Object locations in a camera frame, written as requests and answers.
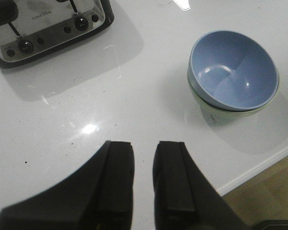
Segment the wooden floor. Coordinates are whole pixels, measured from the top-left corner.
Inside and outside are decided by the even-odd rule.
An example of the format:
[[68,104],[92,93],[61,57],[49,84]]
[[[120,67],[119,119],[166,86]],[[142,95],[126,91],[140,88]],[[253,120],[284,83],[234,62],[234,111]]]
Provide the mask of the wooden floor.
[[288,219],[288,157],[223,198],[250,226],[268,219]]

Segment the white countertop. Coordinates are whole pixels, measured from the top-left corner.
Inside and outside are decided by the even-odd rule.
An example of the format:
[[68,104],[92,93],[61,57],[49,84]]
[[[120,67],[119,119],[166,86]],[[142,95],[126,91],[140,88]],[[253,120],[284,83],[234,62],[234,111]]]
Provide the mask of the white countertop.
[[[132,228],[143,230],[154,228],[160,140],[184,141],[221,195],[288,155],[288,0],[192,0],[187,11],[170,0],[112,7],[108,30],[0,69],[0,210],[66,178],[106,140],[132,143]],[[281,77],[268,107],[234,121],[202,111],[186,77],[195,41],[219,29],[261,44]]]

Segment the blue bowl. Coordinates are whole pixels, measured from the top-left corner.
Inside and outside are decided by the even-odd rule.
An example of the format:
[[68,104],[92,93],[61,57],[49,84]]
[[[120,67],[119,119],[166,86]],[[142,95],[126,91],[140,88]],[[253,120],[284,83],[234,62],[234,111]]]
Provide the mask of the blue bowl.
[[267,52],[252,39],[215,31],[193,46],[188,79],[207,103],[229,111],[249,111],[275,96],[279,76]]

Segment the stainless steel toaster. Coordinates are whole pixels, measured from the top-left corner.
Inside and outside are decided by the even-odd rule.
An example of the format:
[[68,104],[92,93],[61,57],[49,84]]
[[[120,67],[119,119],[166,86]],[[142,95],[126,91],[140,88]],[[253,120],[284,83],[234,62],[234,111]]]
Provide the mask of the stainless steel toaster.
[[0,67],[13,68],[104,30],[109,0],[0,0]]

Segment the toaster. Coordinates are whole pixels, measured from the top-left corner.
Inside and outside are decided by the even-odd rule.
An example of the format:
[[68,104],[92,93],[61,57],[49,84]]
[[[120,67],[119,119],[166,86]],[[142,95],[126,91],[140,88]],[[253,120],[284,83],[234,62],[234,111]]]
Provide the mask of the toaster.
[[0,68],[79,42],[113,20],[109,0],[0,0]]

